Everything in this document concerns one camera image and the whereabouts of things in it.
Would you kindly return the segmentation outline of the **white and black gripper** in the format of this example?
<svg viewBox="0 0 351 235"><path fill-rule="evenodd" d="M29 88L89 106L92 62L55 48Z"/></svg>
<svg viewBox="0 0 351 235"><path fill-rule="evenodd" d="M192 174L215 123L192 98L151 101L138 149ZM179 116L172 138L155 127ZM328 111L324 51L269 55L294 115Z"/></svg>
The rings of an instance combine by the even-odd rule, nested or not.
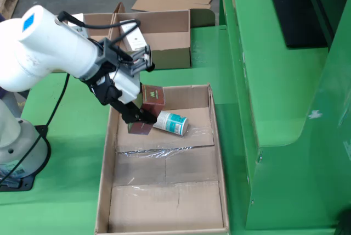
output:
<svg viewBox="0 0 351 235"><path fill-rule="evenodd" d="M102 105L110 104L116 109L125 123L154 124L157 121L156 116L138 108L132 102L140 93L139 75L129 76L112 64L82 64L79 79L88 86Z"/></svg>

